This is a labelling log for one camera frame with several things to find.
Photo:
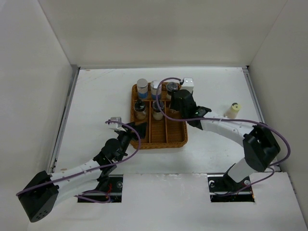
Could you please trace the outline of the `silver-lid jar blue label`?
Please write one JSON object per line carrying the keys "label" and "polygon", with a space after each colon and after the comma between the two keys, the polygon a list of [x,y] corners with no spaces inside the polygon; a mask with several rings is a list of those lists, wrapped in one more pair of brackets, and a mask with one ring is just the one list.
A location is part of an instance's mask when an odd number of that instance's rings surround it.
{"label": "silver-lid jar blue label", "polygon": [[153,100],[156,100],[156,97],[158,97],[158,99],[161,99],[161,93],[162,93],[162,86],[158,86],[160,83],[160,81],[158,80],[153,80],[150,84],[150,88],[151,88],[151,98]]}
{"label": "silver-lid jar blue label", "polygon": [[146,79],[141,78],[137,81],[137,93],[141,100],[148,98],[148,82]]}

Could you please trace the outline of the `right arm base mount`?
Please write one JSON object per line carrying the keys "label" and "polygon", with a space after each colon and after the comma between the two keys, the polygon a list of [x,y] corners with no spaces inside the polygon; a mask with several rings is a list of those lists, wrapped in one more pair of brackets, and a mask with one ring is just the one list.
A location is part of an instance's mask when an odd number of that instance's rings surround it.
{"label": "right arm base mount", "polygon": [[208,175],[208,186],[210,193],[210,201],[213,203],[233,203],[233,202],[255,202],[252,187],[238,190],[249,185],[249,176],[241,182],[225,181],[223,175]]}

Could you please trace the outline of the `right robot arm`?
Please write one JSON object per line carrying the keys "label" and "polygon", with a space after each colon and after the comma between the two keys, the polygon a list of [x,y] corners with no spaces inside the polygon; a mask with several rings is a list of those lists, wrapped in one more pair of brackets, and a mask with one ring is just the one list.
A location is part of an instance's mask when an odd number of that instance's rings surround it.
{"label": "right robot arm", "polygon": [[243,147],[244,157],[232,165],[221,180],[228,190],[235,190],[252,173],[264,172],[281,151],[270,129],[261,124],[231,121],[198,106],[188,90],[174,92],[170,108],[178,111],[190,126],[216,133]]}

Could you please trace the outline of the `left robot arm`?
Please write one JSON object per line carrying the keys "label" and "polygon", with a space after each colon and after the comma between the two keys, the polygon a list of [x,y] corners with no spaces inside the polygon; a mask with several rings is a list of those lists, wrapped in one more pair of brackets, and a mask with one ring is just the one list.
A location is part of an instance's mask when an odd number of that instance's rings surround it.
{"label": "left robot arm", "polygon": [[146,136],[146,122],[124,124],[111,118],[107,124],[118,137],[108,139],[94,158],[58,173],[41,171],[17,193],[30,222],[45,218],[60,202],[73,196],[81,197],[84,193],[106,190],[109,174],[116,169],[116,165],[131,158],[126,153],[130,142],[140,142]]}

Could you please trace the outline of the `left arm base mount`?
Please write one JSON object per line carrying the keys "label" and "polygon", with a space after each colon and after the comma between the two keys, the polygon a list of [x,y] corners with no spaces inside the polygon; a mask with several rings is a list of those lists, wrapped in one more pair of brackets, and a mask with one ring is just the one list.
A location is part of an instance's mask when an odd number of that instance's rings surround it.
{"label": "left arm base mount", "polygon": [[123,191],[123,175],[109,175],[101,180],[98,186],[88,193],[78,196],[78,203],[121,203]]}

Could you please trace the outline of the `dark-lid spice grinder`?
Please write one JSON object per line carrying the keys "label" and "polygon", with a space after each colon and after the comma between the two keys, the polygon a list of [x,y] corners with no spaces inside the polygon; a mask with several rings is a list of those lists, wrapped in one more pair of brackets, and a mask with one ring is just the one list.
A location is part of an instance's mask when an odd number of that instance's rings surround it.
{"label": "dark-lid spice grinder", "polygon": [[167,91],[166,98],[168,100],[171,100],[172,94],[174,92],[177,92],[178,90],[179,90],[178,83],[176,83],[176,82],[167,83],[167,85],[166,85],[166,91]]}

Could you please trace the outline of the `yellow-cap bottle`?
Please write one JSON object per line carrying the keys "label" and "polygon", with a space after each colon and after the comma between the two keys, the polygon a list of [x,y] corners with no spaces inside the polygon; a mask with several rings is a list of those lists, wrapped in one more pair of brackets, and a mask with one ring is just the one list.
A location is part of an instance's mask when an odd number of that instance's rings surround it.
{"label": "yellow-cap bottle", "polygon": [[241,109],[241,105],[238,103],[233,103],[224,113],[224,117],[229,119],[235,119]]}

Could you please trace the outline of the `black-cap bottle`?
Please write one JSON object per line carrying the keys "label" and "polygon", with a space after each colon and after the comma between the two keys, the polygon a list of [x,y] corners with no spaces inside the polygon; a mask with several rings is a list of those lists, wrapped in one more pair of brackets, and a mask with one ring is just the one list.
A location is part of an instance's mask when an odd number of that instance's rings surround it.
{"label": "black-cap bottle", "polygon": [[152,115],[153,118],[157,121],[162,120],[164,117],[158,107],[160,107],[161,110],[164,111],[165,105],[162,101],[158,101],[158,103],[157,101],[154,101],[152,103]]}
{"label": "black-cap bottle", "polygon": [[138,99],[134,104],[134,113],[138,120],[144,120],[147,117],[146,103]]}

